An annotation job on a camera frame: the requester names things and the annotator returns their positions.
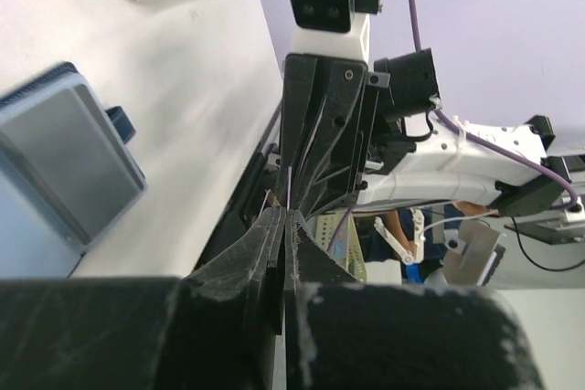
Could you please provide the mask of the blue leather card holder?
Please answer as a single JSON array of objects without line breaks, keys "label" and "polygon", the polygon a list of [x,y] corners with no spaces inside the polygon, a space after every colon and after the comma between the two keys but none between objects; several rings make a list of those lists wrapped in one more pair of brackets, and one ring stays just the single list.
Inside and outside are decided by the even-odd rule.
[{"label": "blue leather card holder", "polygon": [[70,62],[2,96],[2,279],[74,272],[146,189],[134,134]]}]

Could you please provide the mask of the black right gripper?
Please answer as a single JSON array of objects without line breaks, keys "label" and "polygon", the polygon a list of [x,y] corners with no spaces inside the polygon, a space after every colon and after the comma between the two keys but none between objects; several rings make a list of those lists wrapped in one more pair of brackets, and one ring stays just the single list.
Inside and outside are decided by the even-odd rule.
[{"label": "black right gripper", "polygon": [[[367,74],[367,64],[360,61],[294,53],[285,58],[278,176],[278,199],[285,206],[289,165],[291,208],[304,216],[319,215],[352,196],[363,139],[358,126]],[[438,110],[441,99],[432,52],[425,48],[379,59],[374,62],[374,75],[387,75],[388,85],[378,89],[367,159],[379,163],[382,171],[391,171],[434,134],[431,113]],[[406,119],[418,115],[427,131],[409,134]]]}]

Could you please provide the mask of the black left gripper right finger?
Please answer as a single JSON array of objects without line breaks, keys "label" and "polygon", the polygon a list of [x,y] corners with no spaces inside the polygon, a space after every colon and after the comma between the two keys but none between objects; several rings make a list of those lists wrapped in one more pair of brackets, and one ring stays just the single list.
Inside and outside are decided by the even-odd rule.
[{"label": "black left gripper right finger", "polygon": [[527,335],[490,290],[352,278],[291,211],[284,232],[291,389],[541,389]]}]

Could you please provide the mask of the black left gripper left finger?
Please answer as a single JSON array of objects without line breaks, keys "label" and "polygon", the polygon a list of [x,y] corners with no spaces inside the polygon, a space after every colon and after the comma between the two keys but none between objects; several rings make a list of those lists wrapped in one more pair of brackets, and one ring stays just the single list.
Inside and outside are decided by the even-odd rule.
[{"label": "black left gripper left finger", "polygon": [[4,389],[269,389],[282,208],[184,278],[6,280]]}]

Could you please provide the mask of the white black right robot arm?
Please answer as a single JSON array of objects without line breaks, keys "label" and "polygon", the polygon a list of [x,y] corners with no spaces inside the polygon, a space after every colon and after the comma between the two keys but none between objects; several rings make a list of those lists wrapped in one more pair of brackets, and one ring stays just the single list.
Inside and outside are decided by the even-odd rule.
[{"label": "white black right robot arm", "polygon": [[284,62],[277,194],[305,216],[465,201],[506,216],[577,204],[543,116],[517,127],[465,125],[439,111],[428,49],[363,61]]}]

